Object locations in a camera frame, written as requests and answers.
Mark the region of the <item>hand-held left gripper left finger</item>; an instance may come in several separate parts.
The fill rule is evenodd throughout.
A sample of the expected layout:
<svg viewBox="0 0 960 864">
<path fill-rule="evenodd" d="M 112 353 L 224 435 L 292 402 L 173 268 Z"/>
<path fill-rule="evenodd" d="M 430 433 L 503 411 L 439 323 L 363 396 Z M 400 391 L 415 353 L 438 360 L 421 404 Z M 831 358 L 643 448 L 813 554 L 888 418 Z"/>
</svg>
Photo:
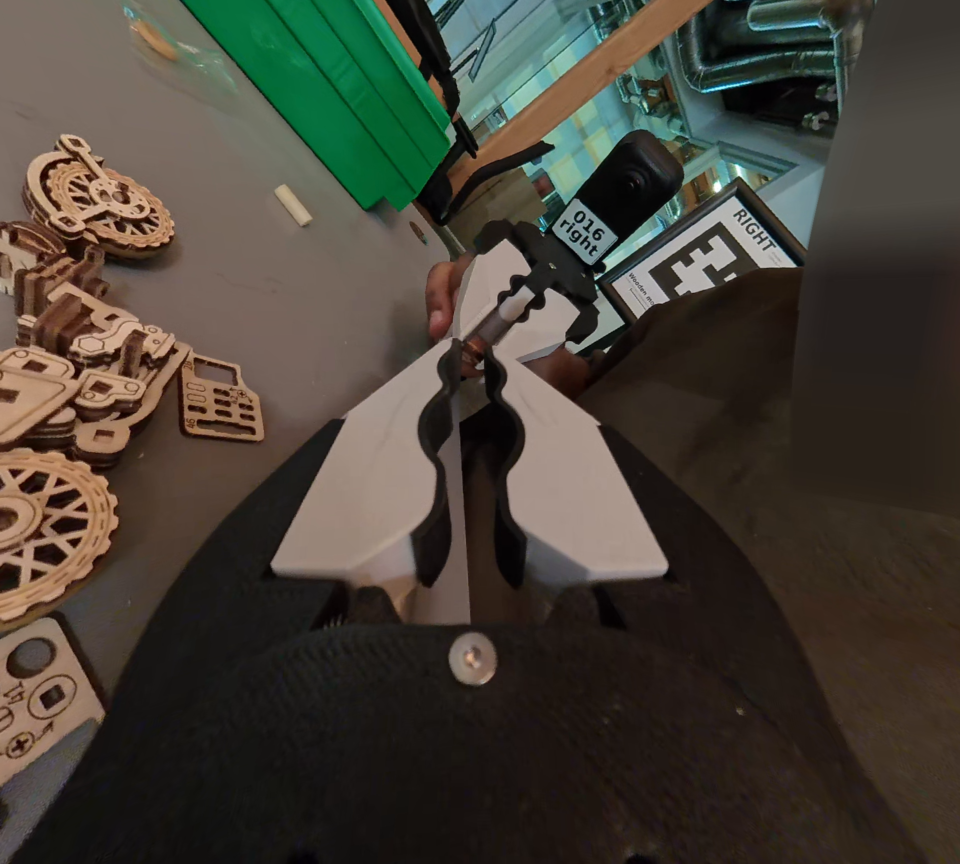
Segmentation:
<svg viewBox="0 0 960 864">
<path fill-rule="evenodd" d="M 402 617 L 426 617 L 450 554 L 447 478 L 459 342 L 441 341 L 330 423 L 332 436 L 270 569 L 279 577 L 384 589 Z"/>
</svg>

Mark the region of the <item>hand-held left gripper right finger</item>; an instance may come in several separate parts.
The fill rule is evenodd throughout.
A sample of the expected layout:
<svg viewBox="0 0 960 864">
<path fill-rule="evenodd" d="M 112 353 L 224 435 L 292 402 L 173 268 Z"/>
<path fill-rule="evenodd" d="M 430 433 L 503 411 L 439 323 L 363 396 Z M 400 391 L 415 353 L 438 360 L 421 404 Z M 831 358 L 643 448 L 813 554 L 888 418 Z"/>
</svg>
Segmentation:
<svg viewBox="0 0 960 864">
<path fill-rule="evenodd" d="M 484 614 L 547 615 L 573 587 L 663 578 L 598 421 L 518 361 L 490 357 L 485 377 Z"/>
</svg>

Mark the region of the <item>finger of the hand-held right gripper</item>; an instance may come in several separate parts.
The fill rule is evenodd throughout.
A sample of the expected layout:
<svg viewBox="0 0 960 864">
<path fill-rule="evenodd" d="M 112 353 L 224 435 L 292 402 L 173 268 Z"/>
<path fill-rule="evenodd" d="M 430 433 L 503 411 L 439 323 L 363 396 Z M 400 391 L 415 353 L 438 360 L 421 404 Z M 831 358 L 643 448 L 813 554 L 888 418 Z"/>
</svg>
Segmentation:
<svg viewBox="0 0 960 864">
<path fill-rule="evenodd" d="M 532 269 L 522 252 L 511 242 L 499 242 L 476 255 L 465 272 L 454 310 L 453 338 L 463 341 L 486 318 L 495 305 L 529 286 Z"/>
<path fill-rule="evenodd" d="M 566 346 L 570 327 L 580 317 L 580 308 L 569 299 L 547 299 L 543 307 L 531 307 L 509 330 L 509 358 L 526 364 Z"/>
</svg>

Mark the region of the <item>small white brown cylinder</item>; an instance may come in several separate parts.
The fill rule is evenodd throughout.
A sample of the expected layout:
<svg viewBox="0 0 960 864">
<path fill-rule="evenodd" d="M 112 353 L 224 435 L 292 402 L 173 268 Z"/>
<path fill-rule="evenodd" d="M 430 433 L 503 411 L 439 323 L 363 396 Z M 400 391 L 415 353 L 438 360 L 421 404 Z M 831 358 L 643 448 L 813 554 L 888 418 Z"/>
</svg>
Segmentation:
<svg viewBox="0 0 960 864">
<path fill-rule="evenodd" d="M 477 366 L 487 351 L 497 344 L 511 327 L 528 311 L 535 292 L 522 287 L 514 294 L 506 296 L 476 328 L 462 338 L 462 360 L 470 366 Z"/>
</svg>

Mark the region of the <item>wooden motorbike body assembly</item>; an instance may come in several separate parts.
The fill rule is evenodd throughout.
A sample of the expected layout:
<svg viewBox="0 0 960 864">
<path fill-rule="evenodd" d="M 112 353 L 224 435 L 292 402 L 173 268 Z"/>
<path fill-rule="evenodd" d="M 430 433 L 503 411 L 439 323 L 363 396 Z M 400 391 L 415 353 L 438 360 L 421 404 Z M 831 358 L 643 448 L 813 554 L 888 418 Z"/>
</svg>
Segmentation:
<svg viewBox="0 0 960 864">
<path fill-rule="evenodd" d="M 109 551 L 118 502 L 104 473 L 153 415 L 189 347 L 106 300 L 104 253 L 72 257 L 51 229 L 2 222 L 1 620 L 78 587 Z"/>
</svg>

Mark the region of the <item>person's right hand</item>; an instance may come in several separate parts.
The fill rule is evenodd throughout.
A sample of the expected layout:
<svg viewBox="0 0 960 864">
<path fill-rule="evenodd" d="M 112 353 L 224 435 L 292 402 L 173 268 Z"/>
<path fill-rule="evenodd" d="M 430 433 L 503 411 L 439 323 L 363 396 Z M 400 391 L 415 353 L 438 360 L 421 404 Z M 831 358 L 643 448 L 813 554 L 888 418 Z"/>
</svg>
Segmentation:
<svg viewBox="0 0 960 864">
<path fill-rule="evenodd" d="M 425 306 L 432 342 L 438 342 L 450 330 L 460 287 L 473 257 L 473 254 L 466 253 L 454 262 L 438 263 L 428 273 Z M 605 358 L 602 350 L 584 355 L 561 347 L 526 366 L 566 398 L 576 400 L 588 388 Z"/>
</svg>

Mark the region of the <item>framed marker sign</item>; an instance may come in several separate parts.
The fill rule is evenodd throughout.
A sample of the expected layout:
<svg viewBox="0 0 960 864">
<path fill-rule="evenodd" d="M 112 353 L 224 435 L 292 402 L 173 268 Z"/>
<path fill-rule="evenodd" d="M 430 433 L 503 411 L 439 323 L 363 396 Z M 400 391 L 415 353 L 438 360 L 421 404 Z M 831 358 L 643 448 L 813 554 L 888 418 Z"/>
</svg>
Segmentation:
<svg viewBox="0 0 960 864">
<path fill-rule="evenodd" d="M 753 270 L 801 268 L 807 252 L 742 179 L 597 280 L 632 323 L 656 305 L 722 287 Z"/>
</svg>

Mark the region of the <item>person's brown clothing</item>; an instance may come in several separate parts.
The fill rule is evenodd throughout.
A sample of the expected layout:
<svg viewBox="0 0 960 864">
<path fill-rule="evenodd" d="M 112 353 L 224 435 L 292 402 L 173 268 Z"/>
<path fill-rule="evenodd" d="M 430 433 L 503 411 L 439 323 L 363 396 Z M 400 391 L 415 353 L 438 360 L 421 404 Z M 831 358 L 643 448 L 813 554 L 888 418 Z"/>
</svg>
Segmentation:
<svg viewBox="0 0 960 864">
<path fill-rule="evenodd" d="M 792 474 L 802 277 L 755 270 L 655 306 L 582 406 L 729 534 L 895 834 L 923 862 L 958 862 L 958 518 L 822 496 Z"/>
</svg>

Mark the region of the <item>wooden ceiling beam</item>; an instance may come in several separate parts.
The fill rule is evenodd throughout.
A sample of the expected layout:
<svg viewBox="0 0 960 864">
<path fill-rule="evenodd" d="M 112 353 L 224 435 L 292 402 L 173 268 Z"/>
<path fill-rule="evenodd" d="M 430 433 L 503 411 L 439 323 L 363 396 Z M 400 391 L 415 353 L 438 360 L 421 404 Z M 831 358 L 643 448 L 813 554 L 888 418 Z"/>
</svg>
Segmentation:
<svg viewBox="0 0 960 864">
<path fill-rule="evenodd" d="M 538 143 L 712 1 L 650 0 L 626 24 L 488 137 L 476 158 L 461 158 L 448 173 L 454 194 L 460 193 L 470 177 L 487 164 Z"/>
</svg>

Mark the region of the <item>small slotted wooden piece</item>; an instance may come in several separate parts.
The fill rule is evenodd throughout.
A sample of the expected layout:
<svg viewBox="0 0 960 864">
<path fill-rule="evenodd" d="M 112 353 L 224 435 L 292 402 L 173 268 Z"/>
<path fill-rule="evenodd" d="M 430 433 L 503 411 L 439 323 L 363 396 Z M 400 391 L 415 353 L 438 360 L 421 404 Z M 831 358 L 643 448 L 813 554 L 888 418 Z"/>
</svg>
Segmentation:
<svg viewBox="0 0 960 864">
<path fill-rule="evenodd" d="M 181 431 L 195 438 L 261 442 L 265 423 L 259 396 L 238 364 L 191 350 L 178 371 Z"/>
</svg>

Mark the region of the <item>green plastic bin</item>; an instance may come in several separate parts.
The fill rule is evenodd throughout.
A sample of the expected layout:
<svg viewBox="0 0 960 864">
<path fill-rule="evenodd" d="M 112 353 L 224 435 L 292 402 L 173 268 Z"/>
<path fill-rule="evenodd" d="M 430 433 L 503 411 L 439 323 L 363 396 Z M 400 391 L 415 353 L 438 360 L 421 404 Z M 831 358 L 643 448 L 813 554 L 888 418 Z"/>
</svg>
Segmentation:
<svg viewBox="0 0 960 864">
<path fill-rule="evenodd" d="M 417 199 L 450 118 L 375 0 L 181 0 L 364 209 Z"/>
</svg>

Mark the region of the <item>wooden wheel assembly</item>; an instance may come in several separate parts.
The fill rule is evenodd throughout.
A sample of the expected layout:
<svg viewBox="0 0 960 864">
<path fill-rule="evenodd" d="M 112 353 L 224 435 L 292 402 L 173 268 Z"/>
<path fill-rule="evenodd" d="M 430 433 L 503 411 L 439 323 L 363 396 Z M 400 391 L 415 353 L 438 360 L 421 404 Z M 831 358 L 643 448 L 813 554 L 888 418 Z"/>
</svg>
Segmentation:
<svg viewBox="0 0 960 864">
<path fill-rule="evenodd" d="M 162 201 L 107 167 L 76 134 L 61 135 L 30 162 L 22 199 L 31 219 L 75 258 L 97 246 L 106 256 L 142 261 L 174 242 L 175 223 Z"/>
</svg>

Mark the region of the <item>clear bag of small parts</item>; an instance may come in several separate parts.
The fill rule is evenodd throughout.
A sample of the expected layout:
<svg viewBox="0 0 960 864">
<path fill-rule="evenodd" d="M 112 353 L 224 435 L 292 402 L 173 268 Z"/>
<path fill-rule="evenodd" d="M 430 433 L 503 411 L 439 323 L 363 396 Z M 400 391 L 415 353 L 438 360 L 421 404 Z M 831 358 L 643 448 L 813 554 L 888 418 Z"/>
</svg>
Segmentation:
<svg viewBox="0 0 960 864">
<path fill-rule="evenodd" d="M 134 0 L 119 0 L 130 46 L 146 70 L 171 88 L 202 102 L 237 94 L 234 78 L 218 51 L 178 40 L 155 15 Z"/>
</svg>

